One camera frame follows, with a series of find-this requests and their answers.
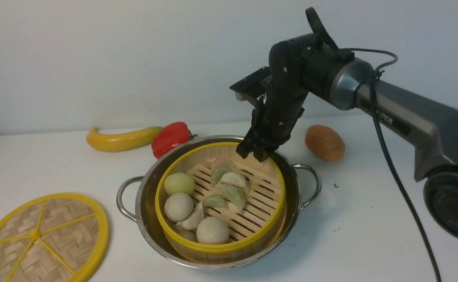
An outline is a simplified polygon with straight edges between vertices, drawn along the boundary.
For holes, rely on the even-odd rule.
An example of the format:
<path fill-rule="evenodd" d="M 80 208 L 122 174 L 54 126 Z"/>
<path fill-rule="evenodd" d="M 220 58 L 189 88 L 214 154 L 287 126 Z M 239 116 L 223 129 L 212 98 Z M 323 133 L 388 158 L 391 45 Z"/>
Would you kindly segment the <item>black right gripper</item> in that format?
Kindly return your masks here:
<path fill-rule="evenodd" d="M 263 163 L 290 134 L 302 115 L 307 91 L 302 88 L 305 57 L 315 39 L 289 39 L 272 46 L 269 51 L 271 80 L 265 98 L 259 99 L 252 113 L 251 128 L 236 147 L 236 153 L 246 159 L 251 152 Z"/>

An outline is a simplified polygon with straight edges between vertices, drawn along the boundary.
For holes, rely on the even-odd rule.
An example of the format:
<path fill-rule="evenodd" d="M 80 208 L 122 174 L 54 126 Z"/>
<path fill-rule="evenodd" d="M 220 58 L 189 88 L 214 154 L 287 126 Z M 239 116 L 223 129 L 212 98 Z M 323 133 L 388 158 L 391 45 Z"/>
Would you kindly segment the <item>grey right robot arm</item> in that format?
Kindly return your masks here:
<path fill-rule="evenodd" d="M 276 43 L 269 66 L 230 87 L 254 106 L 237 152 L 263 162 L 290 139 L 308 94 L 340 110 L 358 108 L 414 146 L 427 210 L 458 239 L 458 109 L 381 81 L 381 73 L 319 32 Z"/>

